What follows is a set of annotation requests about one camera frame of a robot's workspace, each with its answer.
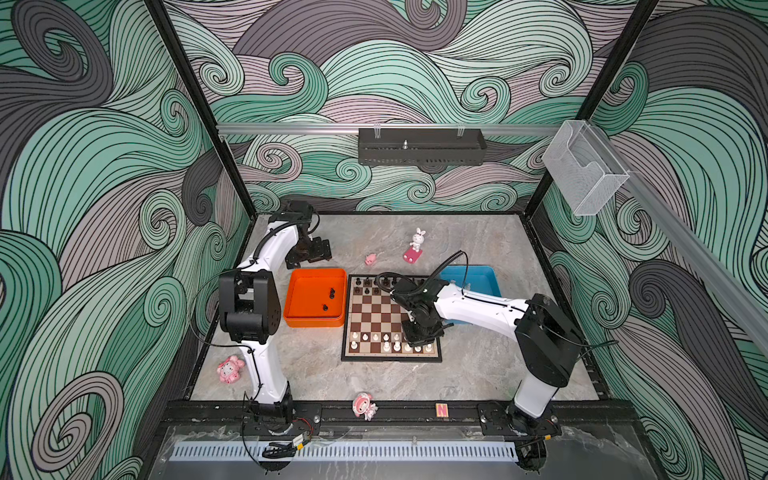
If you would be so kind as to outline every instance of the black metal bar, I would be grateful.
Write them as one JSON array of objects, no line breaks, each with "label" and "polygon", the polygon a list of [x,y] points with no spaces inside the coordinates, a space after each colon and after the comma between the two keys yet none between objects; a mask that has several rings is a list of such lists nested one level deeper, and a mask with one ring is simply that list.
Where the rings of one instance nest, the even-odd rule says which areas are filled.
[{"label": "black metal bar", "polygon": [[192,64],[190,63],[189,58],[187,58],[184,48],[181,46],[181,40],[170,21],[170,16],[165,9],[165,5],[162,0],[144,0],[144,3],[147,5],[150,16],[152,17],[157,30],[160,32],[160,36],[163,38],[163,43],[168,50],[170,59],[173,60],[174,65],[176,65],[176,69],[179,72],[181,81],[184,83],[184,87],[186,87],[187,92],[189,92],[190,100],[197,110],[197,114],[200,115],[200,119],[210,137],[210,141],[214,144],[216,153],[218,154],[221,163],[224,165],[224,170],[227,171],[227,175],[229,175],[232,185],[234,185],[237,196],[243,203],[243,207],[245,207],[248,217],[251,220],[255,220],[257,215],[256,207],[250,199],[243,178],[237,171],[237,163],[235,163],[232,152],[221,138],[219,138],[219,131],[216,129],[216,118],[214,117],[214,113],[205,99],[203,89],[200,87],[197,77],[195,77],[194,71],[192,70]]},{"label": "black metal bar", "polygon": [[[552,290],[554,301],[557,302],[566,315],[572,319],[576,319],[571,304],[565,296],[563,287],[560,285],[557,276],[554,274],[552,265],[549,263],[549,258],[547,257],[546,252],[544,252],[544,247],[541,246],[541,241],[538,239],[536,230],[531,224],[531,219],[525,215],[521,215],[520,221],[523,224],[523,228],[525,228],[525,233],[528,235],[528,240],[531,242],[536,258],[538,258],[538,262],[541,264],[541,270],[544,271],[544,276],[547,279],[547,283],[549,283],[549,288]],[[581,329],[578,322],[576,322],[576,324],[579,329]],[[600,371],[597,361],[594,359],[593,353],[587,353],[581,357],[581,360],[584,362],[584,367],[586,367],[589,378],[592,380],[592,385],[594,385],[594,391],[598,394],[598,398],[608,399],[610,390],[608,389],[608,384],[605,382],[605,378]]]},{"label": "black metal bar", "polygon": [[[608,91],[608,88],[611,87],[614,78],[619,74],[621,67],[624,66],[627,57],[632,52],[637,38],[643,31],[658,2],[659,0],[640,0],[637,3],[637,6],[632,11],[632,15],[630,15],[629,20],[624,25],[624,30],[621,31],[616,44],[608,55],[608,60],[606,60],[605,65],[600,70],[598,78],[594,81],[589,93],[587,93],[587,97],[584,98],[584,102],[576,114],[576,120],[589,120],[592,118],[603,96]],[[551,185],[552,176],[547,171],[544,173],[541,181],[538,182],[538,186],[528,201],[528,205],[525,206],[524,215],[526,217],[533,216]]]}]

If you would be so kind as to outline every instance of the pink plush toy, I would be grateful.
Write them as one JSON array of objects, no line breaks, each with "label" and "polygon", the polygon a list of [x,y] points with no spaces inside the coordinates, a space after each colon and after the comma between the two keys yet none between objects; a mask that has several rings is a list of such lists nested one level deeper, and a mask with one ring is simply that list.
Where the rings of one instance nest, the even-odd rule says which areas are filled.
[{"label": "pink plush toy", "polygon": [[245,362],[237,355],[232,355],[225,362],[219,364],[216,369],[219,372],[219,379],[225,383],[235,383],[240,378],[238,371],[245,366]]}]

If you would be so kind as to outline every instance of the orange tray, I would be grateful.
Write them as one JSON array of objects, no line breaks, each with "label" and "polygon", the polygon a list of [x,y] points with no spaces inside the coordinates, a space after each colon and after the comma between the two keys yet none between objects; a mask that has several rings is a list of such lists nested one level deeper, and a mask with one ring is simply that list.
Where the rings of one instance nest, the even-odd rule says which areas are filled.
[{"label": "orange tray", "polygon": [[[331,289],[335,290],[330,298]],[[302,268],[290,276],[283,318],[293,328],[344,325],[346,271],[342,268]]]}]

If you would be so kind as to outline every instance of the green swirl wallpaper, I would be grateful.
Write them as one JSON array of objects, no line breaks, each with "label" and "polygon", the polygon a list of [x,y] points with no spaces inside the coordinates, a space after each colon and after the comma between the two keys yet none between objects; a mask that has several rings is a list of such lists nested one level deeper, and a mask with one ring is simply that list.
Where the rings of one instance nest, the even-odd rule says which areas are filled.
[{"label": "green swirl wallpaper", "polygon": [[[709,3],[655,15],[592,120],[768,311],[768,4]],[[670,478],[768,478],[768,359],[637,199],[575,217],[553,186],[533,220]]]},{"label": "green swirl wallpaper", "polygon": [[0,1],[0,175],[2,477],[136,478],[248,224],[143,0]]},{"label": "green swirl wallpaper", "polygon": [[[661,11],[695,5],[667,2]],[[560,124],[634,0],[165,0],[219,122]],[[547,138],[477,167],[363,167],[357,139],[232,135],[259,211],[522,211]]]}]

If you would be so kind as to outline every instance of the white arm segment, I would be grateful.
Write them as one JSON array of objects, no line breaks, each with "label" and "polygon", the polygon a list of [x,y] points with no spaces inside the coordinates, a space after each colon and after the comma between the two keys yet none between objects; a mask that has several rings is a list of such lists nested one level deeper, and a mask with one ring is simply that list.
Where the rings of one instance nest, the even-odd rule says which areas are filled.
[{"label": "white arm segment", "polygon": [[[516,342],[515,320],[523,317],[528,304],[525,300],[512,300],[468,290],[462,295],[462,290],[451,283],[438,293],[435,308],[446,321],[461,320],[472,323],[501,333]],[[515,393],[515,406],[526,415],[537,419],[557,391],[558,387],[548,385],[528,372]]]},{"label": "white arm segment", "polygon": [[[269,234],[270,230],[277,228],[286,222],[278,221],[272,222],[266,226],[266,233]],[[262,247],[259,252],[259,258],[253,265],[253,254],[239,265],[244,271],[258,272],[259,270],[267,270],[273,272],[285,261],[286,255],[299,241],[299,229],[298,227],[288,227],[285,230],[281,230],[274,237],[270,238]],[[249,346],[253,349],[253,357],[256,358],[256,363],[253,363],[253,357],[248,353],[248,348],[240,347],[243,350],[243,357],[245,364],[248,367],[248,373],[250,374],[250,380],[253,383],[253,393],[251,398],[258,403],[276,403],[283,399],[288,388],[288,380],[283,374],[283,368],[280,366],[280,358],[277,355],[277,348],[274,345],[274,337],[266,339],[264,345],[254,342],[253,340],[244,340],[243,345]],[[262,386],[259,390],[259,380],[261,380]]]},{"label": "white arm segment", "polygon": [[[266,232],[264,236],[269,234],[270,230],[279,227],[287,222],[272,222],[266,226]],[[299,242],[299,228],[288,227],[285,230],[277,232],[277,235],[266,241],[261,251],[259,252],[259,258],[256,262],[253,262],[253,253],[242,262],[238,268],[242,268],[246,272],[258,272],[259,270],[267,270],[274,272],[282,262],[285,261],[286,255]]]}]

